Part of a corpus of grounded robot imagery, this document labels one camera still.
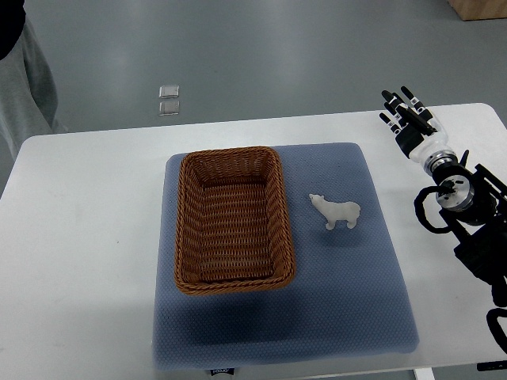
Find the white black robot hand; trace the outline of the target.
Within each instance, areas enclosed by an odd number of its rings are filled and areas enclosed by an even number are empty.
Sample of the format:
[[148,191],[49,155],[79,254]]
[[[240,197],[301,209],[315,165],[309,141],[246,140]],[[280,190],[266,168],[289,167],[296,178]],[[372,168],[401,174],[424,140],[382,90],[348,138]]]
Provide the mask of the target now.
[[450,150],[448,135],[441,122],[405,86],[399,96],[387,90],[382,91],[385,100],[380,119],[395,135],[395,141],[403,154],[411,161],[426,165],[438,152]]

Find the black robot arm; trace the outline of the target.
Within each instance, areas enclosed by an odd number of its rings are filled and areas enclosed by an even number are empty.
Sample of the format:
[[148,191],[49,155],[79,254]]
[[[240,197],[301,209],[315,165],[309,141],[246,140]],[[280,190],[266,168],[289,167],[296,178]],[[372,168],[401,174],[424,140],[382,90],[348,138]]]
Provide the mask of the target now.
[[[456,258],[491,287],[495,307],[486,314],[491,335],[502,351],[506,332],[498,319],[506,317],[506,185],[483,165],[472,173],[466,168],[468,151],[458,159],[454,152],[430,154],[424,169],[435,184],[423,188],[414,200],[419,223],[433,234],[455,235]],[[426,218],[424,202],[436,195],[439,215],[446,223],[436,227]]]

